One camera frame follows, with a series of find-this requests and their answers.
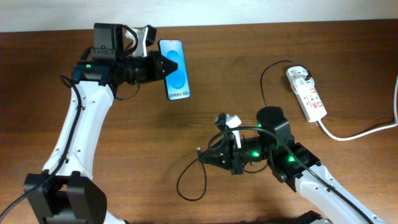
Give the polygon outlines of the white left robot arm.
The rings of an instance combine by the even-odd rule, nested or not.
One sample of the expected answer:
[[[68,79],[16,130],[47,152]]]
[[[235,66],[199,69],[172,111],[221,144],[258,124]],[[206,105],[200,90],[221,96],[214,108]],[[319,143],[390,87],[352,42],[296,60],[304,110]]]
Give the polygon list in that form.
[[[55,148],[41,173],[28,174],[24,192],[39,223],[120,223],[105,193],[93,182],[101,128],[119,85],[163,80],[178,65],[147,51],[156,29],[96,23],[94,43],[67,78],[71,100]]]

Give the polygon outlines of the blue Samsung Galaxy smartphone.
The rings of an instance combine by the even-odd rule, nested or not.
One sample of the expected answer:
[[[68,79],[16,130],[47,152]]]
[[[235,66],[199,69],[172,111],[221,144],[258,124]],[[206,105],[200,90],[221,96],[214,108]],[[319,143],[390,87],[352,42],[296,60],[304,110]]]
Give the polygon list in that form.
[[[178,39],[161,39],[158,42],[158,46],[163,56],[177,64],[177,69],[165,78],[167,99],[176,101],[190,98],[190,84],[183,42]]]

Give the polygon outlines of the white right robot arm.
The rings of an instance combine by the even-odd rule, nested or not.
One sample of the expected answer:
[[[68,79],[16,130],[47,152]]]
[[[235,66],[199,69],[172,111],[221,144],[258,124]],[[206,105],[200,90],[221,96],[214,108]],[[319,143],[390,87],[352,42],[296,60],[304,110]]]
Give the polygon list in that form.
[[[332,223],[384,223],[340,185],[317,156],[295,142],[282,108],[266,106],[256,120],[256,126],[241,126],[237,116],[221,113],[215,121],[220,132],[205,152],[198,151],[199,161],[233,175],[243,174],[247,164],[266,161],[279,182],[312,202]]]

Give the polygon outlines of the white charger plug adapter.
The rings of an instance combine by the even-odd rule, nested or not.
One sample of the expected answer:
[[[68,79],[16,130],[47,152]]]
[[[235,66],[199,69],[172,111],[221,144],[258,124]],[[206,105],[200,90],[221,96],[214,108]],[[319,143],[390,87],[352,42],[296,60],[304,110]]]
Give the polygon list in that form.
[[[313,88],[315,86],[315,82],[313,78],[310,78],[309,80],[306,80],[304,78],[296,78],[293,80],[293,91],[296,94],[299,94],[301,92],[308,91],[309,89]]]

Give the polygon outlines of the white power strip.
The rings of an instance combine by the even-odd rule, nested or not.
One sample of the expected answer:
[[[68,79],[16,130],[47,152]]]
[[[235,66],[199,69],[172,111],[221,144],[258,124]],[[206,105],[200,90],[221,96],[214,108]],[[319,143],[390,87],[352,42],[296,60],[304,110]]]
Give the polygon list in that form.
[[[292,84],[294,79],[304,78],[306,80],[309,80],[310,78],[312,78],[309,72],[301,66],[289,68],[286,72],[286,75],[290,82],[292,90]],[[299,94],[295,93],[295,96],[297,97],[299,105],[301,106],[301,109],[308,122],[317,122],[321,120],[324,116],[326,116],[326,109],[315,87]]]

